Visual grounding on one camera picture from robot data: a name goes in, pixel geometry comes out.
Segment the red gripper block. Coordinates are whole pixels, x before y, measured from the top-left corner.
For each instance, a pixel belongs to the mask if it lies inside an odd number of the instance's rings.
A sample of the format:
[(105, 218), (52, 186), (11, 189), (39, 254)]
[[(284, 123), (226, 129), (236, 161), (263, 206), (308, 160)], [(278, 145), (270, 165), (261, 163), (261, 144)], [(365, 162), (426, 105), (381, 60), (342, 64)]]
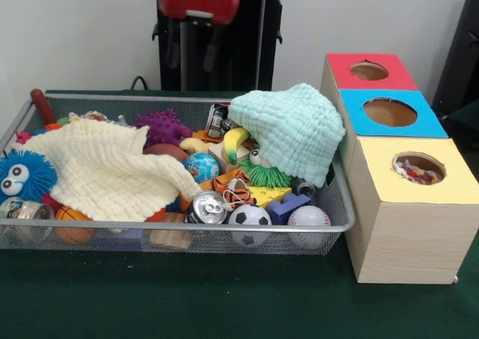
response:
[(237, 14), (240, 0), (158, 0), (158, 8), (169, 17), (166, 64), (171, 69), (180, 63), (180, 21), (201, 18), (215, 24), (204, 58), (204, 71), (213, 72), (219, 55), (225, 26)]

